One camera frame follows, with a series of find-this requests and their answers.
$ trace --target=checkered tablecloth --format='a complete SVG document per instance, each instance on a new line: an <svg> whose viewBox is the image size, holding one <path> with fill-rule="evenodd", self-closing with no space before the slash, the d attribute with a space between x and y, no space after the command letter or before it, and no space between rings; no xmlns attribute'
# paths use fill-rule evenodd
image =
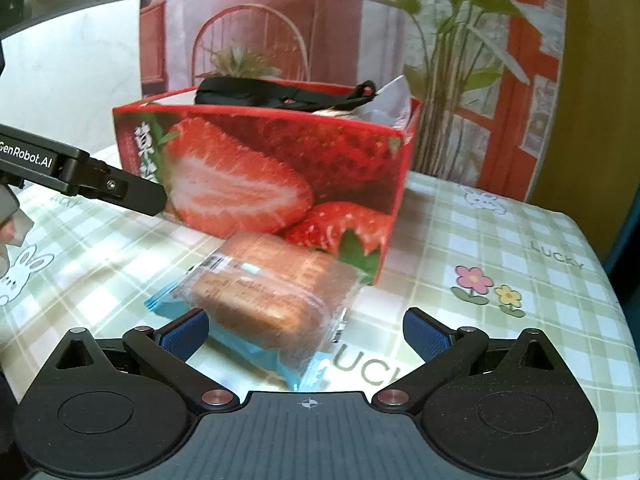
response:
<svg viewBox="0 0 640 480"><path fill-rule="evenodd" d="M115 150L101 155L117 164ZM0 355L18 398L69 328L120 337L140 324L164 325L143 301L222 243L37 186L20 200L35 227L22 248L10 248L12 262L20 264L31 246L27 266L41 254L54 257L19 294L0 280L0 304L3 294L13 298L2 306ZM401 335L409 306L496 338L515 338L526 327L544 330L598 414L585 475L638 480L638 355L596 256L567 216L412 174L380 282L357 298L322 388L370 397L422 364ZM283 388L212 342L189 362L241 398L249 390Z"/></svg>

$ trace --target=wicker chair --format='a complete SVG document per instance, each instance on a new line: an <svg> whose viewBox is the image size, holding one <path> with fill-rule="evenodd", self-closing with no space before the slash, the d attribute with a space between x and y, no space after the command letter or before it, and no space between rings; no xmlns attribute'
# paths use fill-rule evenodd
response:
<svg viewBox="0 0 640 480"><path fill-rule="evenodd" d="M306 44L296 25L271 7L243 4L217 13L198 32L191 54L192 86L215 73L211 53L232 46L263 56L281 78L309 80Z"/></svg>

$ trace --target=black bag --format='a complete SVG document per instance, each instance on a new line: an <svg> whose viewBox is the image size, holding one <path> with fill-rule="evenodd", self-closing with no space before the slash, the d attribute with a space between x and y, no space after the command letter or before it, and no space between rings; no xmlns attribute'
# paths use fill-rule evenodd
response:
<svg viewBox="0 0 640 480"><path fill-rule="evenodd" d="M198 87L197 105L254 106L297 112L317 112L326 108L353 110L373 100L376 85L365 81L348 95L309 92L263 79L208 77Z"/></svg>

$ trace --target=poster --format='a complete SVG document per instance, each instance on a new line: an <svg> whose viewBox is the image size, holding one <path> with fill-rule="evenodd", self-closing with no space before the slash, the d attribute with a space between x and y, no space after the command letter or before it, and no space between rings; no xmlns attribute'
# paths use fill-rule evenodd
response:
<svg viewBox="0 0 640 480"><path fill-rule="evenodd" d="M566 0L142 0L143 94L206 76L381 87L422 107L412 169L526 200L556 106Z"/></svg>

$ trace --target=pink flower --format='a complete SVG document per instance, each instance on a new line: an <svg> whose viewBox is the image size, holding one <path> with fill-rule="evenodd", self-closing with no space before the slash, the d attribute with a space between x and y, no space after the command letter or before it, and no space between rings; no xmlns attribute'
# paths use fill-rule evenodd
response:
<svg viewBox="0 0 640 480"><path fill-rule="evenodd" d="M467 269L462 265L456 267L456 274L460 276L456 283L462 288L472 288L478 294L486 294L488 286L494 286L494 280L485 276L477 267Z"/></svg>

